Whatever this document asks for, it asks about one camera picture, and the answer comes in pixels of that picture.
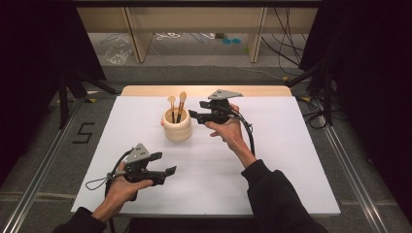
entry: gray floor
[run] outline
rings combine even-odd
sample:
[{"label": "gray floor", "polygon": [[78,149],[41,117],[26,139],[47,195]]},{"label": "gray floor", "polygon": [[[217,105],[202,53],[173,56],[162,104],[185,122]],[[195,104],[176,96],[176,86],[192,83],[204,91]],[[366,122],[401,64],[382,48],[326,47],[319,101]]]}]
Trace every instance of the gray floor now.
[{"label": "gray floor", "polygon": [[[301,73],[285,59],[278,62],[278,56],[262,44],[257,63],[250,63],[245,49],[243,35],[228,35],[228,38],[241,39],[241,44],[223,44],[222,40],[205,40],[200,43],[190,34],[179,39],[158,41],[154,38],[149,55],[142,64],[136,64],[129,57],[123,66],[114,66],[104,60],[104,52],[110,45],[100,44],[110,35],[90,35],[96,53],[100,58],[107,84],[121,90],[128,84],[282,84],[283,77],[290,77],[279,68],[281,64],[289,73]],[[301,35],[295,35],[295,45],[304,48]],[[272,35],[265,35],[272,46]],[[284,50],[291,59],[295,59],[291,50]],[[307,82],[292,89],[294,95],[305,94]],[[51,169],[42,183],[36,199],[28,210],[18,232],[51,232],[59,223],[70,216],[70,209],[83,181],[88,164],[93,157],[104,125],[115,102],[116,96],[107,94],[85,83],[91,92],[91,103],[78,100],[70,103],[71,109],[79,106],[74,120],[67,130],[67,135],[53,162]],[[311,112],[308,106],[299,102],[303,114]],[[373,165],[366,162],[367,154],[357,134],[342,114],[335,114],[333,123],[345,151],[350,157],[365,189],[371,196],[388,232],[412,232],[412,227],[401,212],[391,193],[379,177]],[[78,135],[82,124],[92,135],[88,143],[85,135]],[[33,138],[31,147],[24,154],[13,172],[0,188],[0,225],[6,224],[8,217],[17,206],[22,193],[30,185],[40,166],[59,125],[59,105],[57,97],[51,101],[50,112]],[[308,126],[315,148],[325,169],[332,191],[338,201],[342,214],[339,216],[316,217],[329,232],[374,232],[357,199],[351,184],[337,159],[334,147],[330,144],[324,129]],[[116,226],[121,232],[128,223],[127,217],[116,217]]]}]

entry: black sleeve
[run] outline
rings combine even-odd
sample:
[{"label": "black sleeve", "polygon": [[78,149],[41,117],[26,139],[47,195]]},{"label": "black sleeve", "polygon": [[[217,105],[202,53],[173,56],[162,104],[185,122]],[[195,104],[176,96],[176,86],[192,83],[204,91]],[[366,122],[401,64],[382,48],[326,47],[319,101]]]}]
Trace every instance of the black sleeve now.
[{"label": "black sleeve", "polygon": [[106,224],[91,216],[86,208],[79,208],[65,224],[57,226],[53,233],[101,233]]},{"label": "black sleeve", "polygon": [[249,201],[261,232],[327,232],[310,217],[281,171],[271,172],[258,160],[242,176],[248,181]]}]

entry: person's left hand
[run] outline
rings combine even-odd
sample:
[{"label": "person's left hand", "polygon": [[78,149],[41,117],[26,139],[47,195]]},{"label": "person's left hand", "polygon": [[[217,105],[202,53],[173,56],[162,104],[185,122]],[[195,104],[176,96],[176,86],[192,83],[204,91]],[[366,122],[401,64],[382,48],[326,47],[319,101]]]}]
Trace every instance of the person's left hand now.
[{"label": "person's left hand", "polygon": [[[124,163],[119,165],[118,171],[124,170]],[[106,222],[111,217],[118,214],[124,203],[129,201],[136,191],[153,185],[151,180],[143,180],[138,183],[128,182],[124,176],[117,176],[112,182],[112,185],[102,204],[94,211],[93,217]]]}]

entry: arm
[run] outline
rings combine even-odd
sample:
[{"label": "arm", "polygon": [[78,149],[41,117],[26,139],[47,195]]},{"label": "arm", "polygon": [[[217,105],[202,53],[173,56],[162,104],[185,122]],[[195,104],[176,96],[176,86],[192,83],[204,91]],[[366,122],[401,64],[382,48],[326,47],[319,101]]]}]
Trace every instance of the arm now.
[{"label": "arm", "polygon": [[[235,111],[239,108],[231,105]],[[221,136],[245,167],[242,176],[249,184],[248,196],[261,232],[326,232],[306,212],[292,184],[280,171],[271,172],[262,160],[257,160],[242,137],[240,122],[230,119],[225,124],[206,122],[215,130],[212,137]]]},{"label": "arm", "polygon": [[[121,163],[119,170],[121,171],[123,169],[124,163]],[[129,183],[124,176],[117,176],[112,182],[106,198],[94,213],[85,208],[79,208],[68,222],[57,226],[53,232],[103,232],[106,228],[106,222],[119,213],[124,203],[129,201],[136,191],[151,186],[152,184],[153,182],[150,180]]]}]

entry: white table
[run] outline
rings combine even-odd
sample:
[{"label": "white table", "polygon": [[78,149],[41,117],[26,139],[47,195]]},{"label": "white table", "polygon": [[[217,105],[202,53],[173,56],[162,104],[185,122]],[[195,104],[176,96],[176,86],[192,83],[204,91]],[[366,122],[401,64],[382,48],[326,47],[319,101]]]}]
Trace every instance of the white table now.
[{"label": "white table", "polygon": [[[198,102],[205,97],[188,96],[185,107],[207,113]],[[244,118],[253,124],[257,158],[271,170],[281,170],[294,185],[311,215],[338,215],[339,207],[326,179],[301,112],[291,96],[236,97]],[[134,216],[251,216],[243,167],[212,132],[192,120],[193,133],[182,143],[170,142],[160,126],[167,97],[120,96],[90,163],[72,211],[83,206],[94,210],[104,198],[104,185],[90,191],[85,183],[106,176],[122,154],[138,143],[150,153],[161,151],[160,160],[150,162],[150,171],[177,166],[164,185],[139,191],[137,201],[128,202],[121,214]],[[245,141],[249,143],[246,131]]]}]

